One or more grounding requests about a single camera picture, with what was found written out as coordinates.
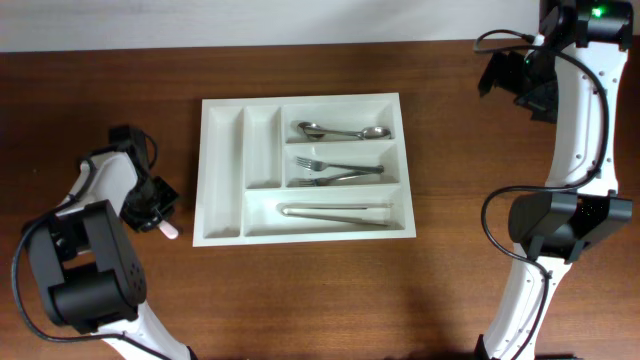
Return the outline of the pink plastic knife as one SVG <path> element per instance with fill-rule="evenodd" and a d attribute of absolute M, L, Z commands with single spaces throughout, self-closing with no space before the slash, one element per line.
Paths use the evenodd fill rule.
<path fill-rule="evenodd" d="M 166 220 L 162 220 L 158 224 L 158 229 L 165 237 L 171 240 L 176 239 L 180 234 L 179 230 Z"/>

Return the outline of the steel tongs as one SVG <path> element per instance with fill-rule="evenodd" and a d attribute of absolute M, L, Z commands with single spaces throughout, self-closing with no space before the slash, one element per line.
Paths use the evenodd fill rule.
<path fill-rule="evenodd" d="M 312 204 L 282 203 L 276 209 L 284 217 L 386 227 L 383 214 L 393 208 L 388 203 Z"/>

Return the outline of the steel fork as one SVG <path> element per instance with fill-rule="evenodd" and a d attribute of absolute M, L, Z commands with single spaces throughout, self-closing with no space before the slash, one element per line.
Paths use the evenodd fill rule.
<path fill-rule="evenodd" d="M 322 187 L 322 186 L 330 186 L 334 183 L 345 182 L 348 180 L 353 180 L 358 178 L 372 178 L 372 177 L 381 177 L 381 174 L 354 171 L 354 172 L 341 173 L 341 174 L 328 176 L 328 177 L 297 178 L 291 181 L 290 186 Z"/>
<path fill-rule="evenodd" d="M 315 172 L 321 172 L 329 168 L 336 168 L 336 169 L 342 169 L 342 170 L 348 170 L 348 171 L 360 171 L 360 172 L 367 172 L 367 173 L 377 173 L 377 174 L 382 174 L 385 171 L 385 168 L 382 165 L 377 165 L 377 166 L 346 165 L 346 164 L 323 162 L 323 161 L 313 160 L 310 158 L 303 158 L 303 157 L 295 157 L 293 159 L 293 163 L 299 167 L 302 167 L 310 171 L 315 171 Z"/>

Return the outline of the large steel spoon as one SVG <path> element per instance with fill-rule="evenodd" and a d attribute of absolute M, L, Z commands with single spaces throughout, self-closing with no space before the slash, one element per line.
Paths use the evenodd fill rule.
<path fill-rule="evenodd" d="M 360 140 L 385 139 L 390 138 L 392 135 L 389 128 L 381 126 L 366 127 L 358 132 L 364 136 L 364 138 Z"/>
<path fill-rule="evenodd" d="M 307 137 L 312 140 L 320 140 L 326 135 L 347 136 L 357 139 L 363 139 L 364 136 L 358 131 L 339 131 L 323 128 L 315 123 L 300 122 L 297 128 Z"/>

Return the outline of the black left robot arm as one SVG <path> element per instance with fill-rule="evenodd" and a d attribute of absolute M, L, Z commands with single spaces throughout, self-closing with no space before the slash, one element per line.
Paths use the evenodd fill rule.
<path fill-rule="evenodd" d="M 75 330 L 71 342 L 103 341 L 125 359 L 192 359 L 147 301 L 143 266 L 128 230 L 160 230 L 178 193 L 151 171 L 157 143 L 143 130 L 110 129 L 108 145 L 79 162 L 80 174 L 57 207 L 28 222 L 15 254 L 29 257 L 50 321 Z"/>

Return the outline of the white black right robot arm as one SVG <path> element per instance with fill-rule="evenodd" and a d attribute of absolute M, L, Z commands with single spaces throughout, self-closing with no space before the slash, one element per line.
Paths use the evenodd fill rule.
<path fill-rule="evenodd" d="M 632 218 L 619 194 L 614 132 L 619 83 L 632 45 L 628 1 L 544 1 L 534 35 L 489 50 L 478 83 L 514 95 L 534 120 L 555 126 L 541 186 L 511 185 L 512 261 L 499 310 L 478 337 L 478 359 L 531 359 L 552 296 L 580 256 Z"/>

